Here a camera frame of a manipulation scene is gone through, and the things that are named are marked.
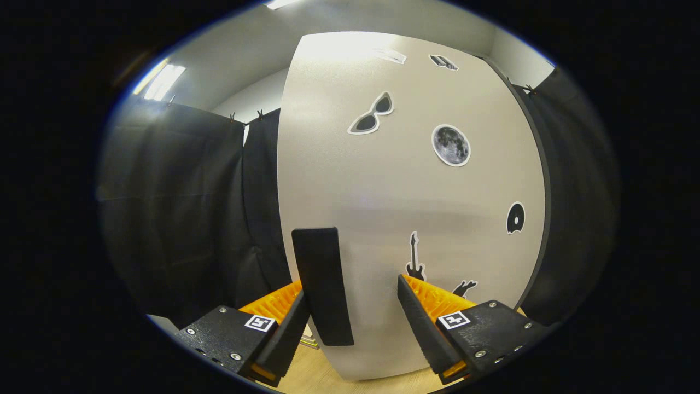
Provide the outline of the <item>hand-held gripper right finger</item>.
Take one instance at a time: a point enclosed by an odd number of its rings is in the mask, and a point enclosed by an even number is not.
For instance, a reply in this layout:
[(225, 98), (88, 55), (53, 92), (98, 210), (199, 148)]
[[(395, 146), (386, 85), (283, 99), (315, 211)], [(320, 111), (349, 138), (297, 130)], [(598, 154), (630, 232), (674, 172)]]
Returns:
[(485, 378), (540, 344), (550, 328), (490, 300), (475, 304), (398, 275), (397, 297), (430, 369), (443, 384)]

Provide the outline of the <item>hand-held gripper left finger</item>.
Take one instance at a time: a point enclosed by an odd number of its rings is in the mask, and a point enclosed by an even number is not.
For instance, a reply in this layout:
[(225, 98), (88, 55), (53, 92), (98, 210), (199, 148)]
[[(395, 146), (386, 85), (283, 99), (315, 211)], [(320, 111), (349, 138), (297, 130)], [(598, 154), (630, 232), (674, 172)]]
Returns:
[(302, 284), (293, 282), (240, 309), (218, 306), (178, 330), (177, 339), (232, 374), (277, 387), (308, 319)]

